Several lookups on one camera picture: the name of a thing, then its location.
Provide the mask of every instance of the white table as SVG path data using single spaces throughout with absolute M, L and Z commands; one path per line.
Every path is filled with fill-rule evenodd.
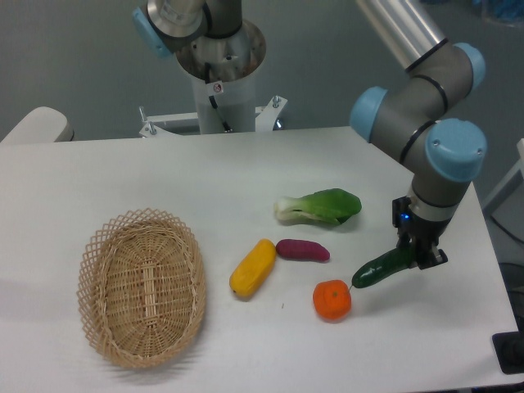
M 499 369 L 491 335 L 517 330 L 471 187 L 440 245 L 450 262 L 351 291 L 342 323 L 322 322 L 318 282 L 393 248 L 391 200 L 411 174 L 351 129 L 0 147 L 0 391 L 424 391 L 521 382 Z M 330 187 L 362 212 L 337 228 L 281 225 L 280 196 Z M 152 207 L 200 242 L 208 303 L 183 356 L 145 371 L 112 366 L 81 330 L 84 246 L 109 219 Z M 262 237 L 303 238 L 328 264 L 278 260 L 249 302 L 230 273 Z

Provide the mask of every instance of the toy fruit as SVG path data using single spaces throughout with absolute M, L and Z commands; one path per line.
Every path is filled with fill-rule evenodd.
M 351 310 L 350 289 L 342 280 L 321 282 L 314 289 L 313 304 L 318 315 L 337 321 Z
M 229 286 L 240 297 L 253 295 L 269 276 L 277 259 L 275 245 L 260 240 L 237 266 L 229 278 Z

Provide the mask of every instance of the gray floor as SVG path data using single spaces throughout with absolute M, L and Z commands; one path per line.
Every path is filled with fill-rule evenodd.
M 2 0 L 0 140 L 38 106 L 64 113 L 80 140 L 135 138 L 139 106 L 148 115 L 194 111 L 189 81 L 174 59 L 156 59 L 134 31 L 130 15 L 142 2 Z M 482 201 L 517 161 L 524 138 L 524 29 L 487 23 L 471 3 L 427 10 L 452 42 L 468 42 L 486 58 L 485 82 L 447 115 L 476 123 L 488 138 L 475 182 Z M 244 0 L 243 8 L 268 44 L 256 104 L 286 97 L 289 129 L 347 125 L 365 89 L 395 89 L 406 80 L 354 1 Z M 495 212 L 520 238 L 523 197 L 520 187 Z M 489 220 L 488 229 L 499 262 L 524 264 L 521 245 Z

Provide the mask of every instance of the black cable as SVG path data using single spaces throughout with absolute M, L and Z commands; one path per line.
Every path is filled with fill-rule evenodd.
M 211 82 L 211 75 L 210 75 L 211 74 L 211 64 L 206 62 L 206 63 L 204 63 L 204 67 L 205 67 L 205 69 L 204 69 L 204 82 L 206 82 L 206 84 L 209 84 Z M 220 122 L 222 123 L 222 126 L 224 127 L 224 131 L 226 133 L 231 133 L 233 130 L 229 126 L 229 124 L 226 121 L 226 119 L 220 113 L 219 105 L 216 103 L 215 96 L 209 96 L 209 97 L 210 97 L 210 104 L 213 107 L 213 109 L 215 109 L 216 114 L 219 116 Z
M 491 215 L 490 216 L 491 221 L 493 221 L 493 224 L 495 224 L 502 232 L 506 233 L 509 237 L 511 237 L 515 242 L 522 244 L 524 246 L 524 240 L 522 240 L 520 237 L 515 236 L 511 232 L 509 232 L 497 219 Z

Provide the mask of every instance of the silver robot arm segment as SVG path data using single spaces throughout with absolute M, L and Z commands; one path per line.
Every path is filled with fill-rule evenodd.
M 414 173 L 406 196 L 393 201 L 397 246 L 413 246 L 412 267 L 446 262 L 439 236 L 479 174 L 486 138 L 467 121 L 439 121 L 483 79 L 473 47 L 452 45 L 417 0 L 357 0 L 410 80 L 398 92 L 370 88 L 351 111 L 351 126 Z
M 148 0 L 133 13 L 157 56 L 176 55 L 190 78 L 201 133 L 255 131 L 253 76 L 265 58 L 242 0 Z

